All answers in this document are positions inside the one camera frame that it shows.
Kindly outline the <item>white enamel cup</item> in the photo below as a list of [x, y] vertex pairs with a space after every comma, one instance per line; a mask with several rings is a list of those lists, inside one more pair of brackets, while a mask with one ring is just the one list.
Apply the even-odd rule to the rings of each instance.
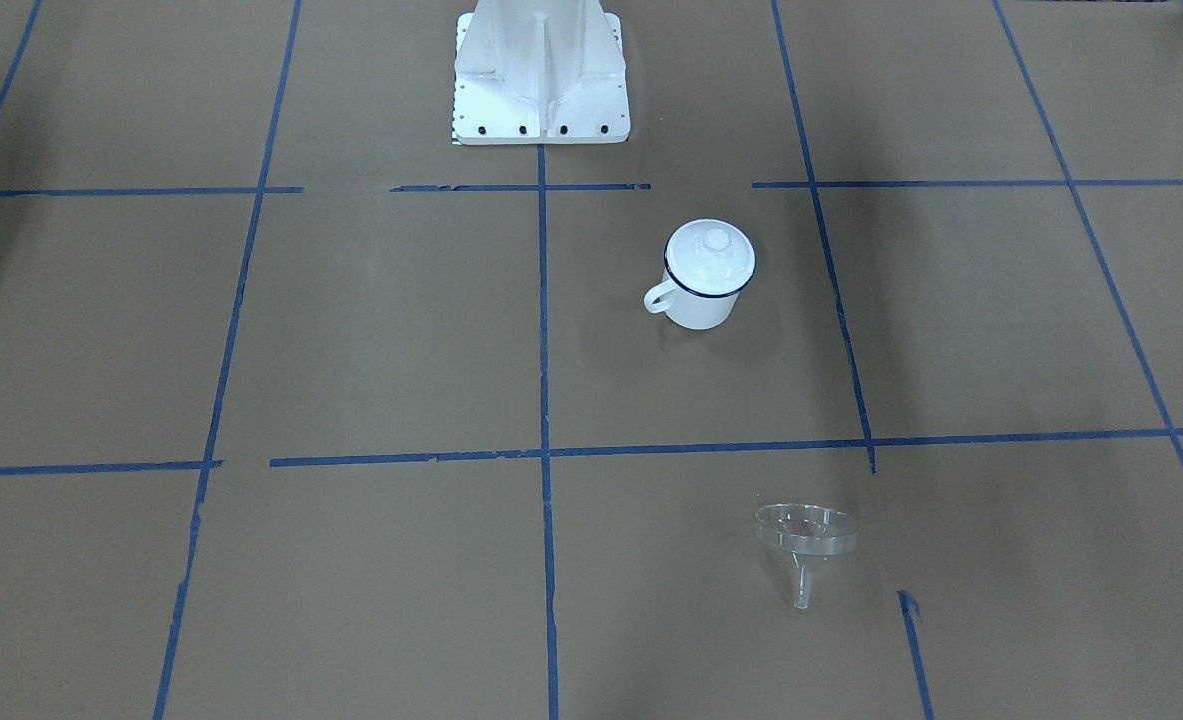
[[709, 331], [728, 319], [755, 272], [746, 233], [724, 220], [694, 219], [665, 244], [661, 283], [645, 292], [644, 307], [679, 327]]

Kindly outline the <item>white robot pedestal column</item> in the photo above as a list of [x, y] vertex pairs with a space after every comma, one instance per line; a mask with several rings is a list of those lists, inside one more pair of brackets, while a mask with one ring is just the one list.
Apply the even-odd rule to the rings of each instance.
[[451, 140], [623, 143], [623, 27], [600, 1], [480, 1], [457, 18]]

